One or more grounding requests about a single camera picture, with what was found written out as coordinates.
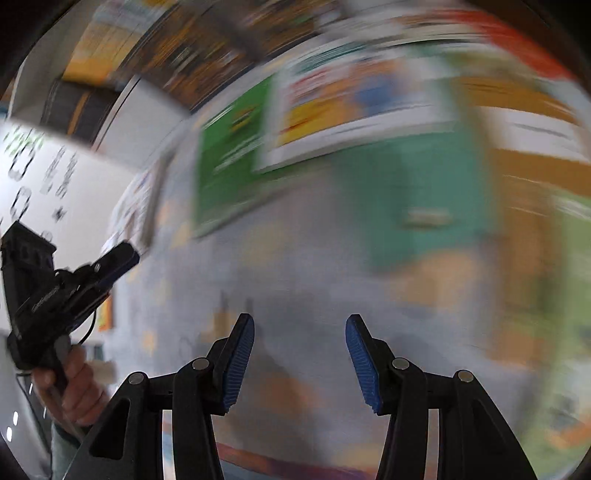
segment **blue gripper pad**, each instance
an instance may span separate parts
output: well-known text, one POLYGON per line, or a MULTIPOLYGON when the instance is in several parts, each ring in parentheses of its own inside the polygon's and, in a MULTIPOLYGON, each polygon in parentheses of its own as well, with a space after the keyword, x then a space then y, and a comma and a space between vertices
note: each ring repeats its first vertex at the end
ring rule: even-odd
POLYGON ((242 331, 236 340, 236 345, 231 353, 228 366, 223 375, 223 398, 224 409, 228 411, 236 403, 242 379, 246 372, 248 359, 251 356, 252 345, 255 342, 255 322, 250 315, 245 321, 242 331))
POLYGON ((351 317, 347 319, 345 325, 345 339, 365 403, 374 413, 379 413, 382 409, 382 398, 379 394, 378 371, 351 317))

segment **sleeve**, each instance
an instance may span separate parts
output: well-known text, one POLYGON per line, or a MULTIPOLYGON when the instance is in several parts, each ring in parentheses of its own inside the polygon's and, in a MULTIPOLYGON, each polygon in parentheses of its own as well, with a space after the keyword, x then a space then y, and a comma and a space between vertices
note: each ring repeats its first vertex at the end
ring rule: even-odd
POLYGON ((63 480, 79 447, 73 435, 55 423, 51 425, 51 480, 63 480))

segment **black handle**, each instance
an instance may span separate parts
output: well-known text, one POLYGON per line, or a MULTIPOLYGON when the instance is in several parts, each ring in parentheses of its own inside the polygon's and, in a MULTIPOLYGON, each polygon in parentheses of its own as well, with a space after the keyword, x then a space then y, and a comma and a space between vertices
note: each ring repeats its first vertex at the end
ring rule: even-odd
POLYGON ((68 378, 66 377, 63 364, 71 349, 72 344, 70 343, 70 337, 67 335, 59 337, 55 343, 47 349, 39 363, 40 367, 48 368, 55 373, 55 386, 60 395, 64 394, 66 387, 68 386, 68 378))

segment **finger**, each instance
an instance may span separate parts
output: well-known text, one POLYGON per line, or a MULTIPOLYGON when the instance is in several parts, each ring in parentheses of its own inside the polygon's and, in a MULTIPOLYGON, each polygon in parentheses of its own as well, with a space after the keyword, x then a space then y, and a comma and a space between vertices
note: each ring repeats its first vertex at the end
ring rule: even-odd
POLYGON ((85 360, 86 350, 80 345, 74 345, 72 350, 70 350, 70 353, 68 353, 66 363, 64 363, 64 372, 66 372, 68 380, 73 379, 80 373, 84 368, 85 360))
POLYGON ((102 394, 103 388, 99 386, 98 383, 92 382, 78 405, 73 410, 66 411, 66 417, 68 417, 71 421, 78 421, 90 411, 96 402, 99 401, 102 394))
POLYGON ((90 387, 92 379, 92 369, 90 366, 84 365, 78 375, 68 382, 68 386, 64 391, 61 398, 61 406, 64 411, 72 411, 76 408, 86 390, 90 387))
POLYGON ((56 375, 52 370, 45 368, 34 368, 31 373, 31 379, 35 388, 39 390, 47 390, 56 381, 56 375))
POLYGON ((31 373, 31 380, 33 382, 33 387, 35 388, 35 393, 39 400, 45 405, 49 414, 55 419, 60 421, 61 420, 61 408, 55 402, 53 397, 48 392, 48 388, 50 388, 56 380, 56 375, 51 370, 46 370, 44 368, 35 368, 31 373))
POLYGON ((99 400, 95 403, 95 405, 81 418, 78 419, 77 424, 83 427, 87 427, 89 425, 93 425, 100 417, 100 414, 103 413, 103 410, 109 403, 109 399, 107 395, 103 392, 100 396, 99 400))

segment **screw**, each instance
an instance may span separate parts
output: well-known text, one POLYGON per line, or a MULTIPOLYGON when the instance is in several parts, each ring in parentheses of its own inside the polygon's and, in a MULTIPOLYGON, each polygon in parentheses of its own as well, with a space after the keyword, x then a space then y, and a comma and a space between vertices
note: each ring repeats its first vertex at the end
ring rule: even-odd
POLYGON ((136 372, 134 374, 131 374, 128 380, 129 383, 131 383, 132 385, 139 385, 144 381, 144 374, 142 372, 136 372))
POLYGON ((209 360, 204 356, 200 356, 199 358, 193 360, 194 370, 205 370, 207 367, 209 367, 209 360))
POLYGON ((406 370, 408 367, 410 367, 410 363, 405 358, 399 356, 398 358, 392 360, 392 366, 396 370, 406 370))
POLYGON ((469 372, 468 370, 460 370, 457 373, 457 377, 465 383, 470 383, 472 380, 474 380, 474 375, 472 375, 472 372, 469 372))

